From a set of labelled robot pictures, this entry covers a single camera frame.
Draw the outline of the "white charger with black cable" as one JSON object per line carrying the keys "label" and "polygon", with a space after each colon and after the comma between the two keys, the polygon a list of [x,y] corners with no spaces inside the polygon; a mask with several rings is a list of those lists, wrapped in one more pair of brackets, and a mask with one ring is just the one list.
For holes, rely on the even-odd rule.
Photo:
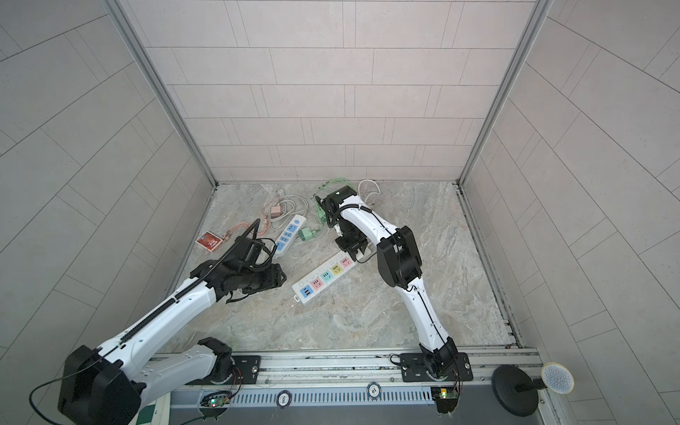
{"label": "white charger with black cable", "polygon": [[369,246],[365,251],[358,250],[356,253],[355,262],[358,264],[365,264],[373,259],[376,255],[376,247]]}

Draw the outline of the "long colourful socket power strip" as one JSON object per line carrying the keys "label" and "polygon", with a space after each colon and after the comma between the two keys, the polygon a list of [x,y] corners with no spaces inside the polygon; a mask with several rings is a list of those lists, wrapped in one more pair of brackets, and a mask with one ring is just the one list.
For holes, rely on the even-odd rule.
{"label": "long colourful socket power strip", "polygon": [[293,283],[292,290],[295,301],[302,305],[308,304],[330,285],[348,274],[356,265],[357,262],[349,254],[339,251],[323,262],[322,265]]}

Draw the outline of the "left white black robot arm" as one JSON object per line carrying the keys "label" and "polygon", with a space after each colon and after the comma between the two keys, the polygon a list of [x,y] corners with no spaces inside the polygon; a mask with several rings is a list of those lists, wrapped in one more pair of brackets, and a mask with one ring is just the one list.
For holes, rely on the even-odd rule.
{"label": "left white black robot arm", "polygon": [[128,424],[153,400],[196,380],[237,379],[231,348],[203,338],[187,351],[151,364],[179,330],[211,306],[281,287],[287,279],[274,263],[276,241],[260,238],[255,221],[221,258],[207,260],[150,313],[96,348],[82,345],[67,356],[57,409],[74,424]]}

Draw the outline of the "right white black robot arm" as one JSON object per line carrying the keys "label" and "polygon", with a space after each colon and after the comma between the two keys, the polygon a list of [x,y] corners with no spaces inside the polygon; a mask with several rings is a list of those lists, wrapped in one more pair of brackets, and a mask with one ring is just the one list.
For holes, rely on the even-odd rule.
{"label": "right white black robot arm", "polygon": [[378,272],[407,307],[429,375],[435,380],[472,381],[467,354],[458,350],[430,302],[421,271],[423,261],[411,228],[386,221],[349,186],[314,199],[328,227],[338,231],[336,244],[341,251],[357,260],[369,244],[375,246]]}

